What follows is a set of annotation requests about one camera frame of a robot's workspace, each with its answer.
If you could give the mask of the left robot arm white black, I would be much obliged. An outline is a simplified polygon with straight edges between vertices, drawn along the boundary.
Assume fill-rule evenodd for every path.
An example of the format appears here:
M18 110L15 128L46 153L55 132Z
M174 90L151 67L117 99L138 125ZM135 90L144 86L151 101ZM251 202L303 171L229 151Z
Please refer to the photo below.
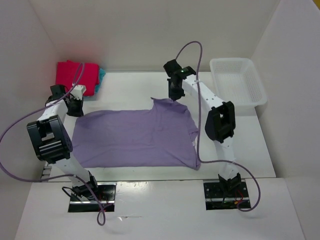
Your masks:
M66 116L82 117L84 85L76 85L65 98L65 87L61 84L50 87L51 96L45 103L43 114L27 124L33 149L40 161L57 166L72 182L72 191L77 197L94 200L100 188L95 177L76 160L73 144L63 124Z

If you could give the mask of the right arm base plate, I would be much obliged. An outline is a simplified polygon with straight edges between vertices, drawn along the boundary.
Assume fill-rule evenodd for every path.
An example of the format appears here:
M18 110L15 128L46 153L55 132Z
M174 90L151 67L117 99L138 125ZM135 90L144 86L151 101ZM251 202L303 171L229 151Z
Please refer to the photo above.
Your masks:
M229 193L224 193L218 180L203 182L205 207L207 211L213 210L247 210L251 208L247 184L242 181L239 186Z

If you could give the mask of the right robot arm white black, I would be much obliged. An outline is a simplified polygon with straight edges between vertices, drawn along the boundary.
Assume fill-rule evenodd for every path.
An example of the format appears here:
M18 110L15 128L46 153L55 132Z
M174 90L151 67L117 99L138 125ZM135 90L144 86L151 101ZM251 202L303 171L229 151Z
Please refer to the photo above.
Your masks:
M231 101L224 101L213 93L203 81L199 80L196 71L190 67L181 67L173 59L163 66L168 76L168 96L173 101L179 100L188 93L198 100L198 113L207 111L204 131L213 141L218 160L223 163L218 172L219 191L229 197L236 192L241 183L241 175L234 162L233 137L236 128L235 106Z

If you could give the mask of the magenta t shirt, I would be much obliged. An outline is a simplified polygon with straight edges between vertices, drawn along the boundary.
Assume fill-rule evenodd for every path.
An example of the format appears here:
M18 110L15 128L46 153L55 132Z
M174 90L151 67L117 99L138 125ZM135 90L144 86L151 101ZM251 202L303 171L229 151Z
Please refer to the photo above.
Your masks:
M58 62L56 66L55 84L64 85L70 90L72 83L75 83L81 74L82 67L77 72L79 65L79 62L70 60ZM86 87L84 96L91 97L95 94L96 85L100 83L99 70L99 66L95 63L84 64L84 73L78 82L79 85L84 85Z

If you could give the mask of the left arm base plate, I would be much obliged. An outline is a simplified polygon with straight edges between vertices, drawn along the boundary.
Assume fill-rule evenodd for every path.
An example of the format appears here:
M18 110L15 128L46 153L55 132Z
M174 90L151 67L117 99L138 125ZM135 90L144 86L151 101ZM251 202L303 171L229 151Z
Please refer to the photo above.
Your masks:
M98 182L96 196L103 206L104 212L114 212L116 198L115 182ZM69 213L98 213L100 207L94 198L76 195L70 187L63 187L63 191L69 197Z

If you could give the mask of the cyan t shirt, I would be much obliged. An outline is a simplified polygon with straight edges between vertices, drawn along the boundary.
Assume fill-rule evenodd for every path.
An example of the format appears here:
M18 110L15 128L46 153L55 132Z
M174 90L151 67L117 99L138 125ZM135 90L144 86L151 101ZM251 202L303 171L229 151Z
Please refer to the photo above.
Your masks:
M99 92L105 75L106 75L106 71L100 67L99 71L98 71L98 79L97 79L96 85L94 87L95 94L97 94Z

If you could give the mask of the lavender t shirt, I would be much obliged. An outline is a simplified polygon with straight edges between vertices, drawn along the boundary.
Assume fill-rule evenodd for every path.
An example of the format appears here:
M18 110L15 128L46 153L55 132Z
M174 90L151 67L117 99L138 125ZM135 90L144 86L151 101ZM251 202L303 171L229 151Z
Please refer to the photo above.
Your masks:
M73 155L84 168L187 167L198 170L199 130L188 107L169 98L151 109L99 110L79 117Z

